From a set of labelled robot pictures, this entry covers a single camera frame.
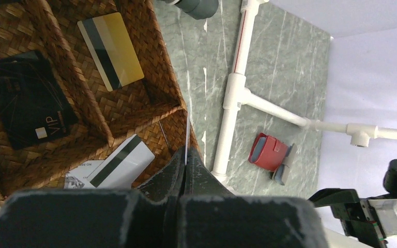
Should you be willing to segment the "white PVC pipe frame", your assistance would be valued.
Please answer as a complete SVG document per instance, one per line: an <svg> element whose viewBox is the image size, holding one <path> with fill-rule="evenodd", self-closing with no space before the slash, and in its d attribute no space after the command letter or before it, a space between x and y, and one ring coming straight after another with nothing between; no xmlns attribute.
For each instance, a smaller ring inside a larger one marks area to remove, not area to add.
<svg viewBox="0 0 397 248"><path fill-rule="evenodd" d="M319 180L322 133L311 127L324 112L326 69L321 84L306 80L302 69L308 59L325 55L326 35L310 31L307 51L302 43L286 42L293 20L268 1L243 1L233 67L228 75L222 122L212 175L225 187L245 194L278 189L283 192L315 190ZM250 164L247 156L253 137L265 131L277 137L295 156L286 167L285 185L272 172Z"/></svg>

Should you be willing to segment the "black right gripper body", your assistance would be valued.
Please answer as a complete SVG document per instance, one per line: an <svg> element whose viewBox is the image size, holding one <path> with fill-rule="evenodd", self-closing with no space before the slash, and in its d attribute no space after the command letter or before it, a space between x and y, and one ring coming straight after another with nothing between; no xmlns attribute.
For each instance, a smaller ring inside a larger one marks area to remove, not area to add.
<svg viewBox="0 0 397 248"><path fill-rule="evenodd" d="M355 189L325 188L313 194L316 208L329 206L344 233L371 247L387 247L397 236L397 159L389 162L383 179L387 194L361 198Z"/></svg>

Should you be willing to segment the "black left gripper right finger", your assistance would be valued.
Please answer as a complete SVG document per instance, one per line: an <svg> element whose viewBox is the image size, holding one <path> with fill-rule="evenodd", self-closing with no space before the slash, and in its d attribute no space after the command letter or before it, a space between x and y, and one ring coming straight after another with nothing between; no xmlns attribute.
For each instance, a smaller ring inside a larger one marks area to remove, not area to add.
<svg viewBox="0 0 397 248"><path fill-rule="evenodd" d="M178 149L185 192L178 202L178 247L328 247L313 204L303 198L191 194L193 150Z"/></svg>

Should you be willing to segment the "red leather card holder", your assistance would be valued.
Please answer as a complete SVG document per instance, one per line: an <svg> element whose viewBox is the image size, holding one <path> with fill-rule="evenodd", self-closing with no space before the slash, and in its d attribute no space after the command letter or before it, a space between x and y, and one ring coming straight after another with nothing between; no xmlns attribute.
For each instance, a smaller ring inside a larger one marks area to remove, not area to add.
<svg viewBox="0 0 397 248"><path fill-rule="evenodd" d="M253 143L248 161L259 168L275 172L288 151L289 146L279 139L260 133Z"/></svg>

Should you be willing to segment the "gold VIP card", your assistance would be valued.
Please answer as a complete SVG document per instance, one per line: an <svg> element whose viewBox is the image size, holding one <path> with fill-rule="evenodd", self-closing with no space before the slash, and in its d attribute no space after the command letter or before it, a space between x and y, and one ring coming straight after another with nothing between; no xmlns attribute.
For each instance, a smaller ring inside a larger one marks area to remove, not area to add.
<svg viewBox="0 0 397 248"><path fill-rule="evenodd" d="M108 91L121 89L144 78L119 12L78 21L77 26Z"/></svg>

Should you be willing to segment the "brown wicker basket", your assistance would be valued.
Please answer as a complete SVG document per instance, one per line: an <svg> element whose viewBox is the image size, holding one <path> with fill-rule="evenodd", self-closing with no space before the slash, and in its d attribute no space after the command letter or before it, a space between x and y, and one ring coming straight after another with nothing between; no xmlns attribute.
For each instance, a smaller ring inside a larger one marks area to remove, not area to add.
<svg viewBox="0 0 397 248"><path fill-rule="evenodd" d="M77 21L114 12L125 22L144 77L109 92ZM153 1L0 1L0 59L35 49L51 63L78 122L67 137L17 151L0 118L0 205L18 190L62 187L65 173L105 159L134 134L155 159L133 186L181 146L197 147Z"/></svg>

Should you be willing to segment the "grey leather card holder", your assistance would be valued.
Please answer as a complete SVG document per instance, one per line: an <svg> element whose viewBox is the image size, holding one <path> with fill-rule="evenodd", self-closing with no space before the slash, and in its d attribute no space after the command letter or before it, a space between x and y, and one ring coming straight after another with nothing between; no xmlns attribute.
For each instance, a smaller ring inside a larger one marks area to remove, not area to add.
<svg viewBox="0 0 397 248"><path fill-rule="evenodd" d="M287 151L284 160L277 170L272 174L272 180L277 182L279 185L285 185L288 181L291 166L294 163L295 156L297 154L297 145L293 143Z"/></svg>

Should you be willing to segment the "black VIP card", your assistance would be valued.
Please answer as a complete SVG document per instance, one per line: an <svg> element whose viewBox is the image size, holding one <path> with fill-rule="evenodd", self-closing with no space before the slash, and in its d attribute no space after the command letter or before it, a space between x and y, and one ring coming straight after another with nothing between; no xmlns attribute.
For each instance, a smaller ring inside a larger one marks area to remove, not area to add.
<svg viewBox="0 0 397 248"><path fill-rule="evenodd" d="M0 59L0 118L15 150L66 137L79 121L39 50Z"/></svg>

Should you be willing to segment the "white magnetic stripe card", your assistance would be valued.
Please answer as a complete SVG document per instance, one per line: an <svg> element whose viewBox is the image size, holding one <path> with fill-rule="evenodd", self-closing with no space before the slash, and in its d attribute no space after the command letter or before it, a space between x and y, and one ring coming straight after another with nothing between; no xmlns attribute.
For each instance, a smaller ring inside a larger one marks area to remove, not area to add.
<svg viewBox="0 0 397 248"><path fill-rule="evenodd" d="M135 134L121 143L87 180L98 189L129 189L154 159L155 155Z"/></svg>

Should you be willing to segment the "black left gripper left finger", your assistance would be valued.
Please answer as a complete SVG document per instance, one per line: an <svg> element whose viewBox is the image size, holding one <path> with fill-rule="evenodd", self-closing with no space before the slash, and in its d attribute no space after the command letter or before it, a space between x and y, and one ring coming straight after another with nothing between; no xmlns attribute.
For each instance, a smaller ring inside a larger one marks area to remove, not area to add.
<svg viewBox="0 0 397 248"><path fill-rule="evenodd" d="M160 200L139 190L24 190L0 210L0 247L184 247L178 203L186 149Z"/></svg>

